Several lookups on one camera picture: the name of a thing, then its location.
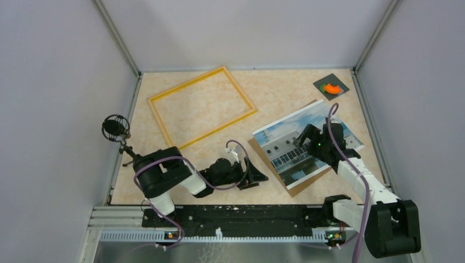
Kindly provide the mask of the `yellow wooden picture frame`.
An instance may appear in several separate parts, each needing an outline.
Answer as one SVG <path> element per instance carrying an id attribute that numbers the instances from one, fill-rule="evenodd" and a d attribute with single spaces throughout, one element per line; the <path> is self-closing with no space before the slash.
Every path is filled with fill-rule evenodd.
<path id="1" fill-rule="evenodd" d="M 153 95 L 148 104 L 167 145 L 180 149 L 257 112 L 225 66 Z"/>

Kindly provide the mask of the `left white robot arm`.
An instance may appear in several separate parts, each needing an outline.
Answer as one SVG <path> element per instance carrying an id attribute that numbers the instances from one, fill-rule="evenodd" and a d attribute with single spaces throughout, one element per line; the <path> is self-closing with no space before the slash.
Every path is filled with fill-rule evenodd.
<path id="1" fill-rule="evenodd" d="M 134 153 L 131 148 L 127 148 L 126 152 L 132 158 L 135 184 L 149 204 L 157 209 L 155 220 L 165 227 L 175 222 L 176 212 L 170 190 L 178 185 L 195 198 L 203 198 L 214 191 L 256 187 L 269 179 L 248 156 L 240 159 L 236 151 L 230 153 L 234 161 L 219 158 L 200 171 L 182 156 L 177 147 L 144 156 Z"/>

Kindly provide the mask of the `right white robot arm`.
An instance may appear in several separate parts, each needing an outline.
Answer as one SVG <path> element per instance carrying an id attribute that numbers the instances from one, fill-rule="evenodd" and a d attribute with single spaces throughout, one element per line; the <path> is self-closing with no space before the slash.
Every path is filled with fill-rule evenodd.
<path id="1" fill-rule="evenodd" d="M 329 165 L 362 199 L 358 205 L 346 195 L 325 198 L 321 217 L 325 224 L 343 222 L 363 238 L 375 258 L 418 253 L 421 232 L 418 207 L 412 200 L 402 200 L 380 183 L 365 166 L 359 153 L 347 148 L 343 126 L 307 124 L 294 144 Z"/>

